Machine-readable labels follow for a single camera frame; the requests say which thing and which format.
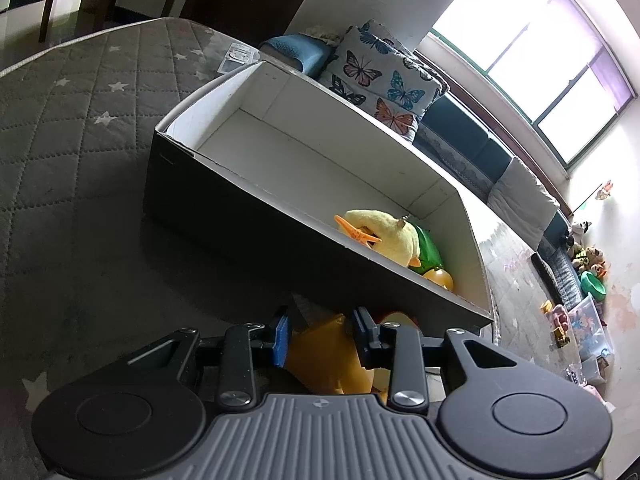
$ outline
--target window frame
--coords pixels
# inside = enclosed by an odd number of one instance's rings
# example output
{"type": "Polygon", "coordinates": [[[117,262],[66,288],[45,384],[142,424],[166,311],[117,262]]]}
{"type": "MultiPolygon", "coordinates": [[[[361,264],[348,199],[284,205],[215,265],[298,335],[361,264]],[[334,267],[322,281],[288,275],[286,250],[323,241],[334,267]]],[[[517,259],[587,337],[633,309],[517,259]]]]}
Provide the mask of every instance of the window frame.
{"type": "Polygon", "coordinates": [[[636,93],[636,90],[633,88],[633,86],[631,85],[631,83],[629,82],[628,77],[626,76],[626,73],[624,71],[624,69],[621,67],[620,62],[618,61],[618,58],[615,56],[615,54],[613,53],[613,51],[611,50],[611,48],[609,47],[609,45],[607,44],[607,42],[604,40],[604,38],[602,37],[602,35],[600,34],[600,32],[598,31],[598,29],[593,25],[593,23],[591,22],[591,20],[587,17],[587,15],[585,14],[585,12],[582,10],[582,8],[577,4],[577,2],[575,0],[569,0],[570,3],[575,7],[575,9],[578,10],[578,13],[582,16],[582,18],[585,20],[585,22],[587,23],[587,25],[591,28],[591,30],[597,35],[597,37],[599,38],[602,46],[600,47],[600,49],[596,52],[596,54],[594,54],[594,56],[591,58],[591,60],[580,70],[580,72],[578,72],[578,74],[571,79],[571,81],[569,81],[567,83],[567,86],[558,94],[558,96],[551,102],[551,104],[542,112],[542,114],[539,117],[536,117],[534,120],[532,120],[525,112],[524,110],[522,110],[522,108],[517,104],[516,101],[514,101],[513,98],[511,98],[511,96],[489,75],[489,72],[494,68],[494,66],[504,57],[504,55],[509,51],[509,49],[513,46],[513,44],[518,40],[518,38],[520,36],[522,36],[524,34],[524,32],[526,32],[526,30],[529,28],[529,25],[531,24],[531,22],[528,22],[521,30],[520,32],[511,40],[511,42],[503,49],[503,51],[498,55],[498,57],[489,65],[489,67],[484,70],[482,69],[473,59],[471,59],[465,52],[462,52],[462,50],[460,50],[453,42],[449,41],[443,34],[441,34],[440,32],[438,32],[435,28],[431,28],[430,33],[433,34],[436,38],[438,38],[439,41],[441,41],[442,43],[444,43],[445,45],[447,45],[451,50],[453,50],[456,54],[458,54],[460,57],[462,57],[467,63],[469,63],[469,65],[471,65],[476,72],[480,73],[484,79],[486,79],[495,89],[497,89],[498,92],[500,92],[500,94],[509,102],[509,104],[517,111],[517,113],[519,113],[521,115],[521,117],[527,121],[527,123],[529,124],[529,126],[531,126],[533,128],[533,130],[538,134],[538,136],[540,136],[540,138],[543,140],[543,142],[546,144],[546,146],[551,150],[551,152],[554,154],[555,158],[558,160],[558,162],[562,165],[562,167],[565,170],[570,170],[590,149],[591,147],[598,142],[598,140],[600,140],[600,138],[603,136],[604,133],[606,133],[606,131],[611,127],[611,125],[620,117],[620,115],[626,110],[626,108],[628,107],[628,105],[634,101],[637,97],[638,94],[636,93]],[[576,85],[576,83],[580,80],[580,78],[584,75],[585,72],[587,72],[587,70],[591,67],[591,65],[593,64],[593,62],[598,59],[598,57],[603,53],[603,51],[607,52],[610,56],[611,59],[613,59],[613,62],[615,63],[618,71],[620,72],[620,74],[622,74],[622,78],[624,79],[626,86],[629,88],[629,91],[631,93],[631,96],[629,97],[629,99],[620,107],[620,110],[617,110],[615,115],[607,122],[607,124],[605,124],[592,138],[591,140],[589,140],[589,142],[587,142],[587,144],[585,144],[585,146],[580,149],[580,151],[578,153],[576,153],[570,160],[564,160],[564,158],[562,158],[562,156],[560,155],[560,153],[558,153],[558,150],[556,150],[556,147],[553,145],[553,143],[549,140],[549,138],[545,135],[545,133],[542,131],[542,129],[540,129],[540,122],[542,122],[542,120],[544,120],[546,118],[546,116],[549,115],[549,113],[551,112],[551,110],[553,110],[558,104],[559,102],[562,100],[562,98],[564,98],[565,95],[567,95],[569,93],[569,91],[576,85]]]}

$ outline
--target mattress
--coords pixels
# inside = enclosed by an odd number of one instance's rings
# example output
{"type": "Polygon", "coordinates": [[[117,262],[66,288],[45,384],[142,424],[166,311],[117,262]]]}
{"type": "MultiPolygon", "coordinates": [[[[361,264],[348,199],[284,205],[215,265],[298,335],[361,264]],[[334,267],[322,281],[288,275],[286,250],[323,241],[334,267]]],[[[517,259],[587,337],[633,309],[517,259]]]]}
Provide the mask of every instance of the mattress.
{"type": "Polygon", "coordinates": [[[290,301],[142,216],[154,126],[231,41],[161,18],[1,73],[0,478],[45,472],[30,423],[49,391],[181,326],[222,335],[290,301]]]}

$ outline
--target open white box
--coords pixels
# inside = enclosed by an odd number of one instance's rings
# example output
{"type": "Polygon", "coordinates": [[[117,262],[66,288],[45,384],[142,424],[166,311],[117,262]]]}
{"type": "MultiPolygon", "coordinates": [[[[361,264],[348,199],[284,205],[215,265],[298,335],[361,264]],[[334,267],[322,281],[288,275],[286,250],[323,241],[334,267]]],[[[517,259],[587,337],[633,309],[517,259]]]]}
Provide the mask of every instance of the open white box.
{"type": "Polygon", "coordinates": [[[492,321],[454,181],[386,126],[273,61],[217,78],[156,126],[145,210],[335,310],[402,310],[425,333],[492,321]],[[431,232],[452,294],[351,240],[335,214],[378,209],[431,232]]]}

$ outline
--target metal screw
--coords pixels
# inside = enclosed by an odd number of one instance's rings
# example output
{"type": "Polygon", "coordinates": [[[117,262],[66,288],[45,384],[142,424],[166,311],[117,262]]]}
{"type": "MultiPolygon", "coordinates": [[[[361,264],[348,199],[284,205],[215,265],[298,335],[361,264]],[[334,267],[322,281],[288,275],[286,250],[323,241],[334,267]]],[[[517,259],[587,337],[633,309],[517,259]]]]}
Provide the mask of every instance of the metal screw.
{"type": "Polygon", "coordinates": [[[402,392],[394,393],[393,400],[400,406],[420,406],[425,399],[424,395],[413,390],[403,390],[402,392]]]}
{"type": "Polygon", "coordinates": [[[219,400],[227,406],[245,406],[251,402],[251,395],[240,391],[223,392],[220,394],[219,400]]]}

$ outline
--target green bowl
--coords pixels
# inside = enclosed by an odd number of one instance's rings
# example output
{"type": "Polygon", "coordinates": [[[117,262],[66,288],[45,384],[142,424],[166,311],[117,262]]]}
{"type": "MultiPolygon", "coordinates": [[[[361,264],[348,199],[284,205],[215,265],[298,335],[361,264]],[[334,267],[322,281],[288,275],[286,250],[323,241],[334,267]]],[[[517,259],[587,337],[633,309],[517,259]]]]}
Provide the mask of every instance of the green bowl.
{"type": "Polygon", "coordinates": [[[607,295],[607,290],[604,288],[602,282],[590,270],[585,270],[582,273],[580,277],[580,288],[586,293],[590,292],[596,301],[604,301],[607,295]]]}

